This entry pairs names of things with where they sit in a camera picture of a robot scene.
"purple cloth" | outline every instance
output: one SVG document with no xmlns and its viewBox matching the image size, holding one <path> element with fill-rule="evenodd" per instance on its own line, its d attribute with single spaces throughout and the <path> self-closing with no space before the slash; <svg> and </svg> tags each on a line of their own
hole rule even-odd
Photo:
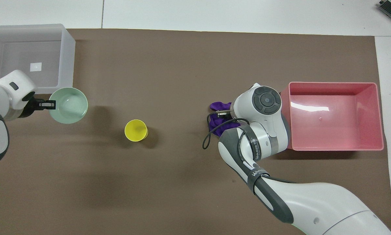
<svg viewBox="0 0 391 235">
<path fill-rule="evenodd" d="M 231 105 L 231 102 L 229 102 L 227 104 L 223 104 L 221 102 L 214 102 L 214 103 L 210 104 L 210 109 L 212 109 L 213 111 L 228 110 L 228 109 L 230 109 L 230 105 Z M 218 125 L 222 124 L 223 122 L 230 120 L 230 119 L 231 118 L 228 118 L 228 119 L 220 118 L 217 116 L 217 114 L 213 114 L 210 116 L 210 122 L 209 122 L 208 128 L 211 131 L 216 126 L 218 126 Z M 225 124 L 225 125 L 219 127 L 217 130 L 215 130 L 213 132 L 213 134 L 215 134 L 217 136 L 221 136 L 225 130 L 235 128 L 238 126 L 240 126 L 240 123 L 230 122 L 228 124 Z"/>
</svg>

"round button pad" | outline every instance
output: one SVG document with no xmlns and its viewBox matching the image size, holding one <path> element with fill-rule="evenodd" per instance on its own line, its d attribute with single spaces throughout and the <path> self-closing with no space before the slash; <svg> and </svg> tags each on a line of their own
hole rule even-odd
<svg viewBox="0 0 391 235">
<path fill-rule="evenodd" d="M 255 89 L 252 104 L 258 112 L 271 115 L 280 109 L 281 97 L 274 89 L 268 86 L 260 86 Z"/>
</svg>

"clear plastic bin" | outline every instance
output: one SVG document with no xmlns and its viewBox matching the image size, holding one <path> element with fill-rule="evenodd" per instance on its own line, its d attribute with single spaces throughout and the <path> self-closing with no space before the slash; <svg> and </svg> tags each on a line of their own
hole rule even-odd
<svg viewBox="0 0 391 235">
<path fill-rule="evenodd" d="M 61 24 L 0 26 L 0 78 L 21 70 L 51 94 L 72 87 L 75 40 Z"/>
<path fill-rule="evenodd" d="M 375 83 L 291 82 L 281 92 L 294 150 L 382 150 Z"/>
</svg>

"yellow cup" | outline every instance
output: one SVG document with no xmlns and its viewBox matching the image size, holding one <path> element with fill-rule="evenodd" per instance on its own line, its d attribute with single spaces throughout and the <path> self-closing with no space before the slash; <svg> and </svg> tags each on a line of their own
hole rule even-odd
<svg viewBox="0 0 391 235">
<path fill-rule="evenodd" d="M 139 119 L 131 120 L 124 128 L 124 135 L 133 142 L 145 139 L 147 134 L 148 130 L 146 124 Z"/>
</svg>

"black circular button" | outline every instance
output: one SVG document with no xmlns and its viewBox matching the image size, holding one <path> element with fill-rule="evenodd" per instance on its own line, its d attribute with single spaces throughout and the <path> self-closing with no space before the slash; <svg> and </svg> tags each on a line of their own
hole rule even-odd
<svg viewBox="0 0 391 235">
<path fill-rule="evenodd" d="M 261 96 L 261 103 L 266 107 L 271 107 L 275 103 L 275 97 L 269 93 L 263 94 Z"/>
</svg>

